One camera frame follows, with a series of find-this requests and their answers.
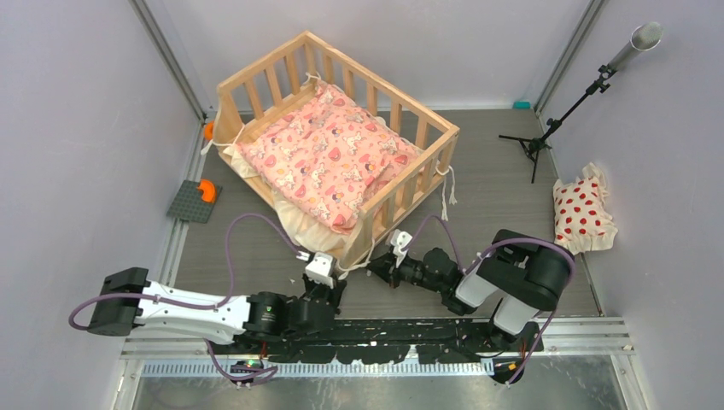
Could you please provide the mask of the pink unicorn print cushion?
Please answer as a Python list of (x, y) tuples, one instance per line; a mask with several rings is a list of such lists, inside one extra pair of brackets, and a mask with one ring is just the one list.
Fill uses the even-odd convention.
[(276, 211), (295, 246), (335, 256), (342, 275), (427, 197), (456, 203), (455, 175), (439, 152), (412, 143), (338, 86), (309, 75), (295, 105), (226, 132), (214, 122), (222, 159)]

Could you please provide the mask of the white strawberry print pillow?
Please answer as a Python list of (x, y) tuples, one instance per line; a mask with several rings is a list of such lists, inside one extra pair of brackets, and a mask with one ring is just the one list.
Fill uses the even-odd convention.
[(609, 195), (602, 170), (593, 163), (574, 182), (552, 187), (554, 243), (578, 255), (612, 249), (618, 228), (605, 209)]

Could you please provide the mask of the wooden slatted pet bed frame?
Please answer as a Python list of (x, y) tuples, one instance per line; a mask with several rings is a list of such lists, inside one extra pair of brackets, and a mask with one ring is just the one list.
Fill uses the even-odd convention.
[(446, 179), (459, 129), (303, 32), (222, 81), (210, 144), (297, 243), (361, 267)]

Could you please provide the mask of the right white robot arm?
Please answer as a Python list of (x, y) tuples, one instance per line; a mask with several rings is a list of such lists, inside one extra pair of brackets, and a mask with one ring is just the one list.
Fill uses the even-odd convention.
[(413, 259), (407, 251), (411, 243), (411, 234), (395, 231), (388, 252), (371, 260), (367, 270), (393, 288), (407, 282), (435, 292), (457, 315), (474, 313), (502, 292), (484, 331), (484, 342), (492, 349), (511, 349), (537, 313), (554, 312), (575, 273), (574, 256), (567, 249), (509, 230), (498, 231), (468, 269), (440, 248)]

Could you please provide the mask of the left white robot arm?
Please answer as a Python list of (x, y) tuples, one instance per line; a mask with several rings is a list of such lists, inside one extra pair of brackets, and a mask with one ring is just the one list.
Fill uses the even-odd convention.
[(83, 331), (127, 337), (138, 328), (199, 337), (253, 353), (261, 342), (279, 342), (330, 329), (347, 287), (331, 275), (302, 279), (301, 296), (259, 292), (251, 296), (216, 296), (178, 290), (150, 281), (145, 268), (133, 267), (107, 276)]

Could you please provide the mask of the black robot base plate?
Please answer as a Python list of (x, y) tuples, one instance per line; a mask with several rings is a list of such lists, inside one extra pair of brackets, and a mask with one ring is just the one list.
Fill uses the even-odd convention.
[(247, 335), (230, 345), (213, 344), (215, 354), (264, 355), (272, 363), (329, 364), (334, 360), (365, 365), (402, 362), (412, 351), (419, 362), (431, 364), (474, 363), (495, 355), (540, 352), (534, 344), (540, 334), (535, 322), (527, 323), (516, 341), (495, 347), (486, 319), (338, 319), (326, 330), (295, 339), (263, 342)]

